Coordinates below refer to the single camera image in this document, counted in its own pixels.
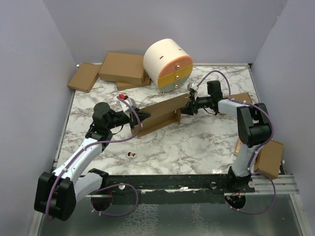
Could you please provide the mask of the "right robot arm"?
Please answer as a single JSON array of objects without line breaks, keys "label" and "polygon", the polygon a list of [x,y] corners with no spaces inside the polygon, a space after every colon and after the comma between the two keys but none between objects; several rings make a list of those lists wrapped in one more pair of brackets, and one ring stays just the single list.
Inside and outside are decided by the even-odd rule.
[{"label": "right robot arm", "polygon": [[263,103],[239,102],[234,98],[224,98],[219,81],[208,81],[208,96],[197,95],[198,85],[190,82],[187,86],[190,97],[181,109],[182,114],[196,115],[200,109],[211,109],[215,115],[230,115],[237,119],[238,137],[241,146],[236,160],[229,167],[226,187],[231,192],[238,192],[251,178],[252,166],[262,147],[270,141],[272,125]]}]

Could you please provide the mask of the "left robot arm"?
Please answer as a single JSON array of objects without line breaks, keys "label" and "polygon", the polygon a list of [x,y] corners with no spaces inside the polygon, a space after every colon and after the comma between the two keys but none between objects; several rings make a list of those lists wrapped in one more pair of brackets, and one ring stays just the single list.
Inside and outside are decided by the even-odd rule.
[{"label": "left robot arm", "polygon": [[112,110],[108,103],[94,106],[93,121],[85,138],[73,155],[53,172],[43,172],[37,183],[34,210],[47,218],[66,221],[74,212],[76,204],[92,192],[103,194],[108,190],[108,174],[98,169],[83,171],[98,157],[112,139],[112,129],[129,124],[140,127],[151,115],[140,111],[132,98],[119,99],[122,111]]}]

